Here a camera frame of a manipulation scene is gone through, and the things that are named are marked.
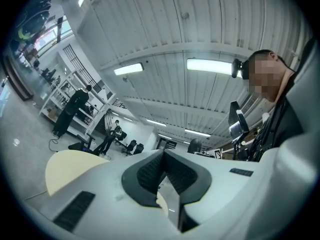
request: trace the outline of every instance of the short black hair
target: short black hair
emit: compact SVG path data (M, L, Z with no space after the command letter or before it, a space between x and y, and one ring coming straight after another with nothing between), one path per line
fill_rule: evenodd
M269 54L269 53L274 53L274 51L268 50L268 49L257 50L257 51L255 51L254 53L251 54L251 56L249 57L248 61L249 61L250 59L254 58L254 57L255 57L256 55L258 55L258 54L266 54L266 55L267 55L267 54ZM287 68L289 68L289 66L286 64L285 60L284 60L281 56L278 55L278 58L279 58L280 61L282 61L282 63L283 63Z

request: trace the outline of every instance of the white shelving unit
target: white shelving unit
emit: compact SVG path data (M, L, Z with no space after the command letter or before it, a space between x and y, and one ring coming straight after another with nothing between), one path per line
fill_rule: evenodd
M68 85L70 86L67 91L62 90L62 87L66 83L68 83ZM74 92L80 89L84 89L86 86L87 84L77 71L70 73L67 76L66 80L62 81L50 94L50 96L42 106L39 115L44 114L50 120L56 122L58 119L58 115L56 115L55 118L49 117L50 110L56 107L62 111ZM90 100L92 100L93 98L97 98L102 103L102 106L100 108L95 107L95 105L90 102ZM75 127L69 126L67 129L69 133L73 135L80 135L84 139L89 138L89 136L87 136L87 133L91 134L93 132L101 118L106 114L108 108L110 107L110 105L108 104L108 100L103 100L93 89L89 92L89 101L86 103L86 105L92 106L93 109L97 112L93 113L94 115L92 116L80 108L79 110L86 116L85 121L82 121L77 117L77 115L75 115L72 120L76 122L80 127L77 127L76 129Z

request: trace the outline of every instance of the round table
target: round table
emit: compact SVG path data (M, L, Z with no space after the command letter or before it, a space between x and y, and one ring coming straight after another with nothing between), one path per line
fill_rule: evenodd
M51 156L45 168L45 184L48 194L52 196L89 169L109 162L99 156L78 150L63 150L55 153ZM156 203L168 216L166 201L159 192L156 197Z

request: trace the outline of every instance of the beige round table top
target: beige round table top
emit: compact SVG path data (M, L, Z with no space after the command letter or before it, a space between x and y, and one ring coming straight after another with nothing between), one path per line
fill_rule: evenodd
M55 153L51 156L45 168L45 184L48 194L52 196L89 169L108 162L104 158L78 150L67 149ZM156 203L168 216L166 201L159 192L156 197Z

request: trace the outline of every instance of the bag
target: bag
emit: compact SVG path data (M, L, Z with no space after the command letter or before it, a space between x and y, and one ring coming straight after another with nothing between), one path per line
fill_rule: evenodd
M122 129L121 127L118 125L115 129L114 129L114 135L117 137L117 138L120 138L121 135L122 135Z

